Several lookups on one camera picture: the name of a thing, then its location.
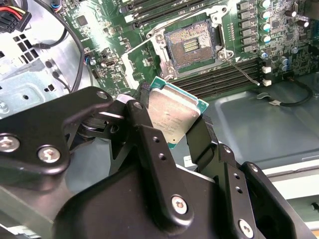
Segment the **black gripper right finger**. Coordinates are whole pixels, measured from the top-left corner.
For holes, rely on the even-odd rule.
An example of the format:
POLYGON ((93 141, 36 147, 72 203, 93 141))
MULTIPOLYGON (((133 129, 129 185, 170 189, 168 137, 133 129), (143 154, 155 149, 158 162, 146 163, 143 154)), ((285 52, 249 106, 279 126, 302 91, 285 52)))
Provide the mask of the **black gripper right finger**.
POLYGON ((186 133, 196 172, 214 180, 217 228, 224 239, 313 239, 293 207, 254 163, 235 160, 202 115, 186 133))

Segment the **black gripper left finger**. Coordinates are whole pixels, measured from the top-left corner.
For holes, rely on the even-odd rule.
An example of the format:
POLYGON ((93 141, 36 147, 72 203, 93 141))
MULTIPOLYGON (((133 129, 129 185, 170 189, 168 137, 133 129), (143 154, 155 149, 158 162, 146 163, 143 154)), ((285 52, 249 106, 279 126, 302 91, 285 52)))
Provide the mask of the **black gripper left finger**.
MULTIPOLYGON (((80 125, 107 111, 113 98, 97 87, 87 87, 5 117, 0 136, 9 139, 0 150, 0 180, 26 189, 49 191, 56 188, 70 165, 71 152, 80 137, 101 137, 102 133, 79 133, 80 125)), ((156 222, 166 231, 183 231, 193 219, 194 210, 185 212, 172 203, 173 197, 187 198, 185 187, 163 133, 155 129, 144 105, 129 100, 119 117, 107 121, 119 128, 107 138, 127 149, 135 148, 152 199, 156 222)))

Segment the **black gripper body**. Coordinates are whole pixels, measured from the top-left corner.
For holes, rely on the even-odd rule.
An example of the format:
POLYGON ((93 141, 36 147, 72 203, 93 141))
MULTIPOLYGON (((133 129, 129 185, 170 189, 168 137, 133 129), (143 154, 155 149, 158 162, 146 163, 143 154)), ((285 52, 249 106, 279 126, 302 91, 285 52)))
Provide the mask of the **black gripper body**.
MULTIPOLYGON (((178 239, 225 239, 218 213, 217 185, 179 166, 190 194, 194 220, 178 239)), ((55 239, 170 239, 154 222, 141 169, 120 171, 78 193, 62 207, 53 226, 55 239)))

